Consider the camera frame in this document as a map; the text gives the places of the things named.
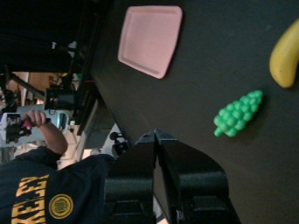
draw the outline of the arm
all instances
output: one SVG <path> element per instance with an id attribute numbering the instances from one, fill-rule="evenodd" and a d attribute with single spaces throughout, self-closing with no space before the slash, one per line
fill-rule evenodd
<path id="1" fill-rule="evenodd" d="M 30 120 L 33 126 L 41 130 L 47 148 L 53 152 L 63 155 L 69 149 L 69 142 L 57 126 L 53 123 L 47 123 L 46 114 L 39 110 L 31 110 L 26 113 L 25 120 Z"/>

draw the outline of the hand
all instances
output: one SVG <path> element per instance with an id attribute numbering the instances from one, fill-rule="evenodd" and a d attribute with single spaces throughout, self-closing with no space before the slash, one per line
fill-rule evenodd
<path id="1" fill-rule="evenodd" d="M 41 128 L 47 123 L 47 115 L 41 110 L 29 111 L 25 114 L 23 119 L 31 122 L 33 127 L 38 128 Z"/>

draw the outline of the plastic grapes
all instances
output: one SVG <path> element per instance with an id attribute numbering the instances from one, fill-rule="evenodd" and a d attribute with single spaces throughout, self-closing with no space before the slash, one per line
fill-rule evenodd
<path id="1" fill-rule="evenodd" d="M 259 103 L 262 102 L 263 92 L 255 90 L 242 96 L 219 111 L 214 118 L 218 128 L 214 132 L 219 137 L 223 133 L 234 137 L 247 126 L 254 114 L 258 112 Z"/>

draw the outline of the banana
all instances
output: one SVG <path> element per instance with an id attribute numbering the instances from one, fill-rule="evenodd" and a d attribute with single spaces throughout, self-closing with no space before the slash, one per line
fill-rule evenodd
<path id="1" fill-rule="evenodd" d="M 294 21 L 275 44 L 270 56 L 270 73 L 282 88 L 296 83 L 296 71 L 299 61 L 299 19 Z"/>

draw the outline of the toy fruit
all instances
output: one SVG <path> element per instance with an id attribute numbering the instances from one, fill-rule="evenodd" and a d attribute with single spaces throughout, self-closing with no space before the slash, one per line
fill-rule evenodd
<path id="1" fill-rule="evenodd" d="M 296 83 L 296 71 L 299 61 L 299 19 L 294 21 L 275 44 L 270 57 L 270 73 L 282 88 Z"/>
<path id="2" fill-rule="evenodd" d="M 217 137 L 223 133 L 227 134 L 227 136 L 234 137 L 239 131 L 246 128 L 247 122 L 258 111 L 262 97 L 263 92 L 255 90 L 242 96 L 238 101 L 234 101 L 219 111 L 219 114 L 214 118 L 214 123 L 218 126 L 214 132 Z"/>

